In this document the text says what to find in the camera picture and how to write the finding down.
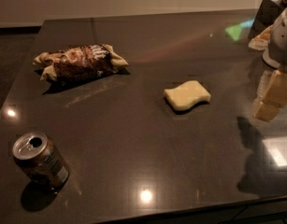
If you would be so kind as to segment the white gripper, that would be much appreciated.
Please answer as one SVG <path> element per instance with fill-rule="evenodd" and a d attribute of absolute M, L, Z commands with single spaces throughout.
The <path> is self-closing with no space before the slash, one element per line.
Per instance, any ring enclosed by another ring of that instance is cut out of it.
<path fill-rule="evenodd" d="M 271 59 L 267 49 L 263 53 L 263 60 L 278 70 L 265 70 L 262 74 L 257 97 L 253 102 L 252 115 L 256 119 L 271 121 L 287 105 L 287 65 Z"/>

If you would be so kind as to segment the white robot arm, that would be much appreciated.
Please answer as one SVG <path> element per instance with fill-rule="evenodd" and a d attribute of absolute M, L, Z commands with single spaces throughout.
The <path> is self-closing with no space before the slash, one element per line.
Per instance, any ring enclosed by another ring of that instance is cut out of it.
<path fill-rule="evenodd" d="M 252 115 L 271 121 L 287 105 L 287 8 L 265 29 L 269 35 L 256 36 L 253 45 L 265 45 L 264 61 L 274 71 L 264 71 L 254 99 Z"/>

